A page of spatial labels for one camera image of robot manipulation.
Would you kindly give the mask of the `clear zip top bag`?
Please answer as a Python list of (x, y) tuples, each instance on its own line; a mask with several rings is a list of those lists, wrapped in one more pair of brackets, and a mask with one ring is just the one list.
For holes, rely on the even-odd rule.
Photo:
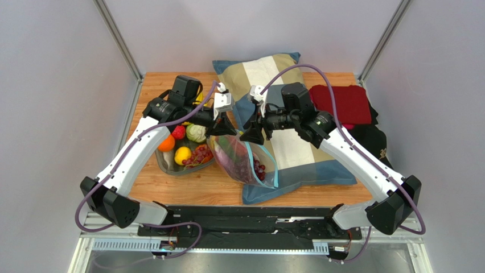
[(240, 182), (236, 179), (238, 164), (246, 160), (250, 163), (253, 160), (259, 160), (260, 164), (265, 165), (265, 180), (259, 185), (252, 186), (269, 189), (278, 188), (278, 167), (275, 159), (264, 146), (241, 141), (242, 134), (242, 131), (237, 130), (235, 136), (211, 136), (207, 139), (208, 147), (211, 149), (216, 162), (229, 177)]

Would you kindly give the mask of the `dark red grape bunch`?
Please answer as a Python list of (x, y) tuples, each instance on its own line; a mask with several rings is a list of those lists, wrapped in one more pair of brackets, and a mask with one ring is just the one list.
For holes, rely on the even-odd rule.
[(259, 185), (264, 182), (265, 176), (265, 165), (259, 160), (241, 162), (236, 170), (236, 179), (245, 184)]

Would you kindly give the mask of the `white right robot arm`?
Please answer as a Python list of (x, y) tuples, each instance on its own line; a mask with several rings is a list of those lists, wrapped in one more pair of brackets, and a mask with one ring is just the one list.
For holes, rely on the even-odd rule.
[(263, 144), (275, 130), (295, 130), (301, 139), (336, 159), (372, 195), (370, 201), (331, 209), (326, 220), (332, 228), (372, 226), (386, 235), (403, 228), (419, 200), (422, 183), (415, 176), (403, 177), (376, 159), (334, 115), (315, 108), (303, 84), (295, 82), (282, 88), (284, 107), (278, 110), (270, 110), (267, 94), (263, 86), (251, 86), (248, 100), (255, 109), (244, 126), (242, 141)]

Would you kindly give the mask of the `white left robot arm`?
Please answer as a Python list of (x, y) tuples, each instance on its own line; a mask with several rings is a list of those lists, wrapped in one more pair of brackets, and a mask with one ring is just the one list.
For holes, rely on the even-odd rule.
[(84, 197), (75, 212), (75, 223), (82, 231), (102, 231), (102, 228), (87, 228), (80, 222), (84, 205), (110, 222), (104, 229), (112, 226), (124, 229), (131, 224), (159, 229), (176, 227), (169, 222), (171, 215), (167, 206), (131, 199), (129, 193), (151, 154), (171, 136), (177, 125), (192, 122), (215, 128), (220, 135), (236, 133), (225, 117), (225, 112), (234, 105), (228, 88), (222, 82), (213, 81), (208, 94), (195, 105), (202, 90), (199, 80), (179, 75), (172, 89), (147, 104), (133, 134), (109, 165), (95, 178), (82, 180), (80, 189)]

